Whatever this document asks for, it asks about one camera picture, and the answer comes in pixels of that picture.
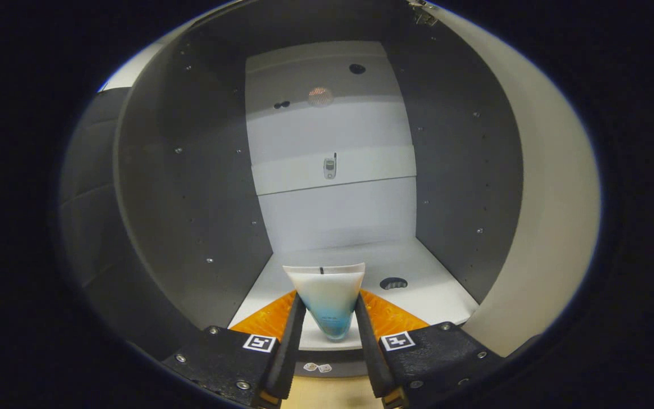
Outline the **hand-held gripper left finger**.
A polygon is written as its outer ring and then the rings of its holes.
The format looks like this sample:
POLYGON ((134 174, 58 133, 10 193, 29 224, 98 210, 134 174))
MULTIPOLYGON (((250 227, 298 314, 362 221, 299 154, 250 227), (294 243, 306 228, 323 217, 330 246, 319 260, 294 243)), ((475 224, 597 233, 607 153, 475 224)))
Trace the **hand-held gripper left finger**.
POLYGON ((306 306, 296 291, 269 306, 281 307, 280 336, 211 325, 162 364, 185 383, 230 406, 280 408, 291 391, 306 306))

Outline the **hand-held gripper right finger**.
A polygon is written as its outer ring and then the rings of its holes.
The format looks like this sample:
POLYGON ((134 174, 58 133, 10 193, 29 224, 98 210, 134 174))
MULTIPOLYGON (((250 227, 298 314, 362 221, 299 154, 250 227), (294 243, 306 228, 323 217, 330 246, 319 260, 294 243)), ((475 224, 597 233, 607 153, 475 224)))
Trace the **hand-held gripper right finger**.
POLYGON ((355 317, 371 387, 385 408, 460 407, 506 362, 459 324, 425 324, 365 290, 355 317))

